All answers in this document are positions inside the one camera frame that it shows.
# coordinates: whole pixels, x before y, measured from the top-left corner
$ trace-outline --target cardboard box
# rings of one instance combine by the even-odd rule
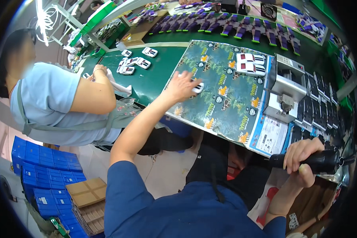
[[[59,150],[59,147],[55,146],[55,145],[52,145],[52,144],[47,144],[47,143],[44,143],[43,146],[47,147],[47,148],[51,148],[53,150]]]
[[[104,231],[105,204],[105,200],[81,208],[73,204],[72,211],[88,236]]]
[[[100,178],[66,185],[71,200],[77,208],[105,200],[106,188],[107,184]]]

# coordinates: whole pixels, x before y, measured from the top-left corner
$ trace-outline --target bracelet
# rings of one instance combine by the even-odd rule
[[[102,70],[103,73],[105,73],[105,75],[107,74],[107,72],[105,72],[103,69],[101,69],[101,68],[98,68],[98,69]]]

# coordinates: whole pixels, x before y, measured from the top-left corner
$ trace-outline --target red object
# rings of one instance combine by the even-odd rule
[[[272,187],[272,188],[270,188],[270,189],[267,191],[267,195],[266,195],[266,196],[268,197],[268,199],[270,200],[270,202],[268,203],[268,207],[267,207],[267,210],[266,210],[265,214],[264,214],[262,217],[258,217],[258,218],[257,218],[257,222],[258,222],[258,223],[261,223],[262,226],[265,225],[265,222],[266,222],[266,214],[267,214],[268,208],[270,207],[270,204],[271,204],[271,201],[272,201],[273,197],[275,196],[275,194],[276,194],[278,191],[279,191],[279,189],[276,188],[276,187]]]
[[[237,175],[240,173],[240,171],[241,170],[238,168],[228,166],[226,179],[228,181],[233,180],[235,177],[237,177]]]

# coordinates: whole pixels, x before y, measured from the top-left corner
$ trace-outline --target black fan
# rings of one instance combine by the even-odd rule
[[[271,21],[276,21],[277,8],[272,4],[261,3],[260,14]]]

